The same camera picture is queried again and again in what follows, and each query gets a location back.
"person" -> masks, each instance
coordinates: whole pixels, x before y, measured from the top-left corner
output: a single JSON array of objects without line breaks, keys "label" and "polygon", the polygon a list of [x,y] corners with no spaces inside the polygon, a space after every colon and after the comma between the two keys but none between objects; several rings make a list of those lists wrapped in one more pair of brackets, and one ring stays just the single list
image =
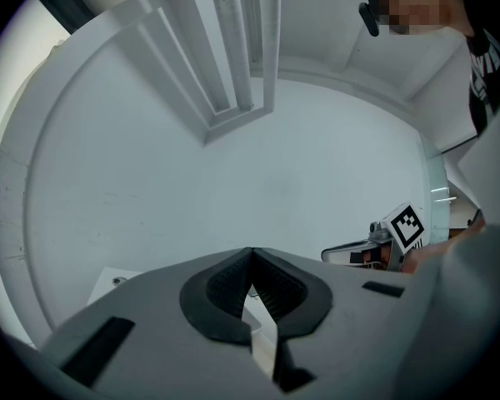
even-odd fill
[{"label": "person", "polygon": [[[378,24],[387,24],[396,34],[429,33],[448,27],[466,38],[472,68],[469,108],[477,134],[481,135],[500,107],[500,0],[368,1],[368,5],[360,6],[360,13],[374,36],[378,35]],[[423,259],[444,254],[484,226],[479,213],[459,236],[413,249],[406,256],[402,271],[414,272]]]}]

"person's hand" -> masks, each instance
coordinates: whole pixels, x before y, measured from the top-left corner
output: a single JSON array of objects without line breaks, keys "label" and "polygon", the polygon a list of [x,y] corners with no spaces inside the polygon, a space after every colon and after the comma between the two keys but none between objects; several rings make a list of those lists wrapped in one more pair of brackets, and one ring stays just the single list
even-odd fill
[{"label": "person's hand", "polygon": [[415,273],[415,269],[417,268],[418,263],[421,259],[421,251],[422,249],[411,249],[406,253],[406,257],[403,260],[401,273],[413,274]]}]

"black slot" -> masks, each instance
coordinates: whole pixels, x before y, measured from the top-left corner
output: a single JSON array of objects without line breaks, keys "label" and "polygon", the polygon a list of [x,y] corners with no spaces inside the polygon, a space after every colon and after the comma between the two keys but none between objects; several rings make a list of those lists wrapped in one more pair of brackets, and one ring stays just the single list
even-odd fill
[{"label": "black slot", "polygon": [[282,391],[289,393],[314,379],[315,377],[306,369],[294,365],[287,343],[278,342],[272,380]]},{"label": "black slot", "polygon": [[382,261],[382,248],[375,247],[374,249],[370,249],[370,262],[380,263],[381,261]]},{"label": "black slot", "polygon": [[350,252],[350,263],[364,263],[363,252]]},{"label": "black slot", "polygon": [[403,287],[392,286],[390,284],[378,283],[378,282],[366,282],[362,285],[363,289],[372,290],[373,292],[381,293],[382,295],[388,295],[389,297],[400,298],[404,291]]},{"label": "black slot", "polygon": [[111,317],[61,368],[70,378],[91,387],[128,336],[134,322]]}]

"fluorescent light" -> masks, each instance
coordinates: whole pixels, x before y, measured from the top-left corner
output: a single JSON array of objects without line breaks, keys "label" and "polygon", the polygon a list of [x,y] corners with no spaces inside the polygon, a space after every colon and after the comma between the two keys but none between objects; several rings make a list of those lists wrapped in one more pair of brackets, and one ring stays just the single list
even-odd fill
[{"label": "fluorescent light", "polygon": [[457,197],[441,198],[440,200],[436,200],[436,202],[453,202],[454,200],[458,200],[458,198]]}]

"ceiling light fixture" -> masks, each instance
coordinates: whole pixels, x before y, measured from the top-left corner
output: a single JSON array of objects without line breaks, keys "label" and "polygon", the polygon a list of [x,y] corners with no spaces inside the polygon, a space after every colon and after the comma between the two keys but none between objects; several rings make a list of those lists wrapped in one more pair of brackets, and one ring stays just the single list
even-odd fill
[{"label": "ceiling light fixture", "polygon": [[457,197],[450,197],[450,198],[441,198],[439,200],[435,200],[436,202],[453,202],[454,200],[458,200]]}]

